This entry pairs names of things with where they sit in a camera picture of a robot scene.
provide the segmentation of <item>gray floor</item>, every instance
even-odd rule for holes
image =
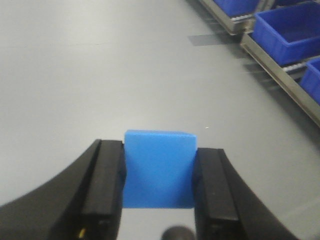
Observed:
[[[320,131],[196,0],[0,2],[0,204],[94,139],[177,130],[224,148],[301,239],[320,238]],[[119,240],[193,211],[125,209]]]

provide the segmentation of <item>blue block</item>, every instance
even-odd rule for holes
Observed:
[[[125,208],[192,208],[197,137],[171,131],[128,130],[124,137]]]

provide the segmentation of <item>blue storage bin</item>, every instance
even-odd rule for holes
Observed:
[[[259,0],[214,0],[214,2],[229,17],[234,17],[254,12]]]
[[[255,17],[253,39],[279,65],[320,55],[320,4],[282,7]]]
[[[320,104],[320,58],[309,61],[300,86]]]

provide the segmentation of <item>metal rail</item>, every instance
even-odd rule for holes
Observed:
[[[260,0],[258,6],[255,9],[255,12],[258,13],[271,9],[275,4],[275,1],[276,0]]]
[[[241,46],[261,67],[280,85],[283,90],[310,116],[320,127],[320,105],[308,95],[287,73],[302,68],[305,61],[292,66],[279,66],[252,38],[244,34]]]

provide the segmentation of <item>plastic crate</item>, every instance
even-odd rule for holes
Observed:
[[[255,17],[253,39],[279,65],[320,55],[320,4],[282,7]]]
[[[300,86],[320,104],[320,58],[309,61]]]
[[[214,0],[214,2],[229,17],[234,17],[254,12],[259,0]]]

